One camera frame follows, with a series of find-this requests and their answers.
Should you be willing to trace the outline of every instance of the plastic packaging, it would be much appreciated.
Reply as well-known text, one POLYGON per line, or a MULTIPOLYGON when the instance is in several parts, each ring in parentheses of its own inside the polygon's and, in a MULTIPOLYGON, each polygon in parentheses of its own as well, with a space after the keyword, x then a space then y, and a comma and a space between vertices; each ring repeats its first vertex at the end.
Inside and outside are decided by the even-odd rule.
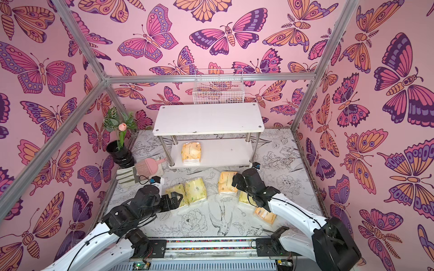
POLYGON ((166 189, 166 194, 168 194, 169 197, 171 197, 170 193, 172 193, 172 192, 180 193, 183 196, 182 201, 179 204, 179 207, 177 208, 177 210, 180 209, 181 207, 184 207, 184 206, 188 207, 188 200, 187 200, 187 196, 185 195, 184 185, 182 183, 179 183, 179 184, 177 184, 171 188, 166 189))
POLYGON ((242 203, 242 204, 246 204, 248 206, 253 205, 252 207, 257 207, 256 202, 253 199, 250 199, 250 202, 249 202, 249 199, 247 197, 247 193, 243 192, 243 191, 240 191, 240 197, 238 199, 238 202, 242 203))
POLYGON ((185 183, 185 194, 190 204, 207 200, 207 189, 202 178, 187 181, 185 183))
POLYGON ((187 142, 182 145, 182 163, 186 165, 199 165, 201 162, 201 144, 199 142, 187 142))
POLYGON ((273 214, 272 212, 268 212, 264 208, 256 208, 255 215, 260 218, 262 221, 267 222, 268 224, 272 225, 274 223, 274 220, 276 220, 277 215, 273 214))
POLYGON ((237 174, 236 171, 223 171, 220 174, 220 179, 218 181, 219 194, 235 195, 238 192, 238 189, 232 186, 232 178, 235 174, 237 174))

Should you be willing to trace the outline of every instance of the pink brush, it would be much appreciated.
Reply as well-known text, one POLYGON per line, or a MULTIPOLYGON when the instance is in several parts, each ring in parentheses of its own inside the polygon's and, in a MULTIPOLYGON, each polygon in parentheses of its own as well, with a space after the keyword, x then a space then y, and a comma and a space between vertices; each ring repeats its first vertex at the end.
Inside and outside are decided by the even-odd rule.
POLYGON ((146 176, 147 178, 152 177, 152 175, 158 171, 158 165, 166 160, 167 158, 158 161, 155 161, 152 158, 146 158, 145 160, 135 165, 135 168, 137 170, 137 175, 138 176, 143 175, 146 176))

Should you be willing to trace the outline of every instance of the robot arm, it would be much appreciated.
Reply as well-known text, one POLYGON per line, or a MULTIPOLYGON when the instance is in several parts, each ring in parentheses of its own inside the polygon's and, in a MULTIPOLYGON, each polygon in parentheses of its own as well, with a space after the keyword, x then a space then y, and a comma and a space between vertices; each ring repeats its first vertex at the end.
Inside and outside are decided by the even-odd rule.
POLYGON ((283 217, 305 234, 303 236, 288 227, 281 227, 271 235, 276 253, 283 250, 297 252, 316 261, 323 271, 349 271, 361 258, 358 247, 341 220, 309 212, 276 188, 265 186, 256 168, 235 175, 232 186, 246 192, 259 207, 283 217))

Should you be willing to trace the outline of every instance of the butterfly wallpaper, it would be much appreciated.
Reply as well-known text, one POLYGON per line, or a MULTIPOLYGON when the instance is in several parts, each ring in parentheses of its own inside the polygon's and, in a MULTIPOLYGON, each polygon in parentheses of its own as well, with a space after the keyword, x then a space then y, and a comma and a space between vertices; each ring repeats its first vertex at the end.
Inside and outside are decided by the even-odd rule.
POLYGON ((313 175, 329 214, 352 229, 359 270, 434 268, 431 7, 361 1, 297 129, 312 173, 313 150, 336 171, 313 175))

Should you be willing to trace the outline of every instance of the pink tulip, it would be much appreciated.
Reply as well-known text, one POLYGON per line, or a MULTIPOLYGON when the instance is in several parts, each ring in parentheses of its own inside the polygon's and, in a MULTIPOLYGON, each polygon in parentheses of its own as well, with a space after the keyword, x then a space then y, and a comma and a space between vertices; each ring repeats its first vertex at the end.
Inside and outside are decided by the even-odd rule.
POLYGON ((121 123, 119 124, 119 131, 125 131, 127 130, 127 125, 125 123, 121 123))

